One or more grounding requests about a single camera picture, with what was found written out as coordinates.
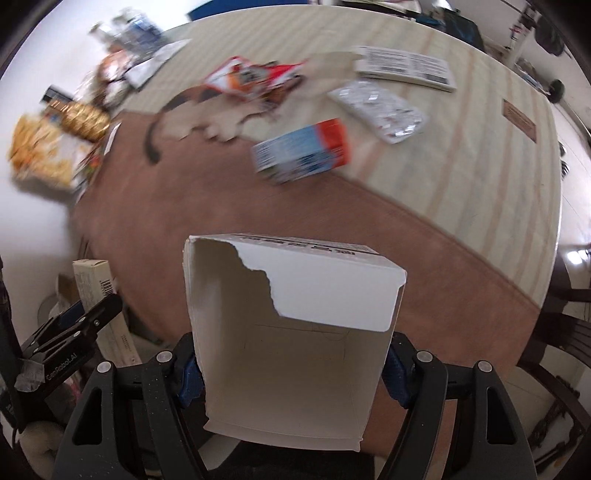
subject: food packaging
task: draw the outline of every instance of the food packaging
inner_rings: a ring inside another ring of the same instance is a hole
[[[282,183],[345,165],[350,160],[345,126],[334,118],[252,147],[257,172]]]
[[[60,100],[62,102],[73,102],[74,97],[68,93],[62,92],[56,86],[51,85],[41,99],[44,103],[49,103],[52,100]]]
[[[232,57],[209,74],[203,83],[218,92],[253,100],[295,78],[303,65],[274,62],[258,65],[243,57]]]
[[[111,110],[119,106],[127,97],[131,90],[131,85],[126,80],[117,80],[111,82],[105,87],[105,96],[102,99],[102,106]]]
[[[125,50],[108,54],[97,69],[97,77],[101,82],[121,80],[131,66],[131,56]]]
[[[61,128],[91,142],[97,142],[105,136],[111,119],[103,110],[84,103],[51,100],[47,111],[59,119]]]
[[[127,7],[112,20],[118,31],[118,39],[125,48],[136,52],[141,60],[146,60],[166,45],[164,32],[145,14]]]
[[[81,84],[73,95],[73,100],[87,105],[101,105],[105,95],[105,85],[96,75],[96,69],[84,75]]]
[[[457,88],[445,60],[391,48],[357,47],[356,51],[361,59],[355,61],[355,71],[362,77],[416,83],[447,92]]]
[[[23,115],[12,134],[9,162],[18,180],[37,178],[51,187],[74,190],[78,168],[94,145],[63,132],[46,117]]]
[[[85,312],[91,310],[107,295],[116,293],[107,260],[76,260],[72,267]],[[99,331],[96,343],[105,359],[112,361],[118,368],[142,362],[123,313],[118,314]]]
[[[109,51],[117,51],[122,48],[117,40],[118,33],[109,24],[104,22],[95,23],[89,34],[100,41]]]
[[[205,430],[359,451],[406,272],[361,245],[253,234],[192,236],[183,268]]]

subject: open box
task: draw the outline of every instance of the open box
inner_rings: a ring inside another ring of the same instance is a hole
[[[359,245],[251,234],[192,236],[183,264],[205,429],[359,451],[406,272]]]

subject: white cardboard box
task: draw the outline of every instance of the white cardboard box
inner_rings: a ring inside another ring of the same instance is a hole
[[[113,277],[107,260],[76,260],[72,262],[74,278],[84,311],[115,292]],[[140,364],[138,351],[131,338],[123,313],[120,313],[99,331],[96,343],[102,355],[116,367]]]
[[[359,46],[356,51],[361,58],[355,61],[355,71],[362,77],[416,83],[446,92],[457,89],[445,60],[391,48]]]
[[[205,429],[359,451],[406,272],[359,245],[251,234],[192,236],[183,264]]]

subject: brown label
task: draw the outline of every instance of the brown label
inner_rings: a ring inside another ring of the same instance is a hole
[[[527,116],[519,110],[515,105],[503,100],[503,116],[515,125],[519,130],[530,137],[534,142],[537,142],[535,134],[535,123],[533,123]]]

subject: wooden chair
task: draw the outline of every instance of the wooden chair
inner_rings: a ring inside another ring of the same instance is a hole
[[[558,255],[548,295],[530,341],[517,366],[534,377],[570,414],[574,421],[574,435],[571,436],[571,442],[574,443],[581,432],[586,432],[584,438],[587,443],[591,443],[591,416],[579,403],[575,392],[540,365],[546,347],[551,345],[571,354],[591,368],[591,323],[562,313],[569,301],[591,303],[591,289],[571,288],[566,265]],[[585,455],[575,455],[575,453],[556,476],[557,479],[576,480],[583,476],[588,478],[589,470],[584,468],[583,462],[589,461],[589,451]]]

